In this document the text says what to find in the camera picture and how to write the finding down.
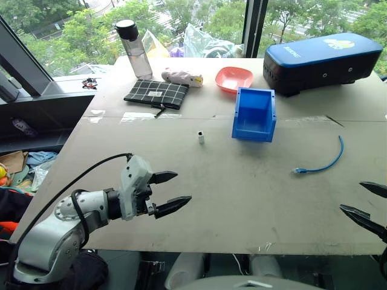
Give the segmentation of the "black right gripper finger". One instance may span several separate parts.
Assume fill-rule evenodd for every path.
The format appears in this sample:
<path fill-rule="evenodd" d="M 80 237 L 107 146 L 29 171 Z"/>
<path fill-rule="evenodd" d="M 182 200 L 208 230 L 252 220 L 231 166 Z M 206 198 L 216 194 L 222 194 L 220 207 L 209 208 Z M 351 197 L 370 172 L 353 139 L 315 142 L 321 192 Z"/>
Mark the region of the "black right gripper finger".
<path fill-rule="evenodd" d="M 375 182 L 362 181 L 359 184 L 375 195 L 387 198 L 387 186 Z"/>
<path fill-rule="evenodd" d="M 370 214 L 349 205 L 340 204 L 339 208 L 357 225 L 374 233 L 386 243 L 386 227 L 373 222 Z"/>

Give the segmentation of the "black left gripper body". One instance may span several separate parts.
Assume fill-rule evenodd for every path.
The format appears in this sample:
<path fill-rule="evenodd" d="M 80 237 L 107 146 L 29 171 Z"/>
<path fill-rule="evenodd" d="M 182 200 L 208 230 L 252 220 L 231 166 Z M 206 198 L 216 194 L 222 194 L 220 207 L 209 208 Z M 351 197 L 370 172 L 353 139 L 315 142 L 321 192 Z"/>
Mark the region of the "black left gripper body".
<path fill-rule="evenodd" d="M 148 214 L 149 216 L 154 215 L 157 212 L 157 206 L 151 202 L 152 189 L 149 184 L 146 184 L 142 188 L 138 188 L 134 192 L 134 205 L 135 215 L 140 216 Z"/>

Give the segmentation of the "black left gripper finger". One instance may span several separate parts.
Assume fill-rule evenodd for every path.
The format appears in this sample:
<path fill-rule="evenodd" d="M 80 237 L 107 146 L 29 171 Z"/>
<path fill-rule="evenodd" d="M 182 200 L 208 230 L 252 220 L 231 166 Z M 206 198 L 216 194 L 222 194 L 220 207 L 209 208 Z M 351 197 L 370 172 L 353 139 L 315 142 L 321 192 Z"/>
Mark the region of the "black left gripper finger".
<path fill-rule="evenodd" d="M 181 207 L 184 207 L 191 199 L 191 196 L 179 196 L 177 198 L 168 200 L 167 203 L 156 206 L 156 209 L 154 211 L 154 217 L 156 219 L 159 219 L 171 213 L 174 213 Z"/>
<path fill-rule="evenodd" d="M 170 179 L 178 176 L 178 173 L 173 171 L 162 171 L 162 172 L 155 172 L 152 174 L 151 178 L 149 179 L 149 184 L 161 184 L 164 182 L 169 181 Z"/>

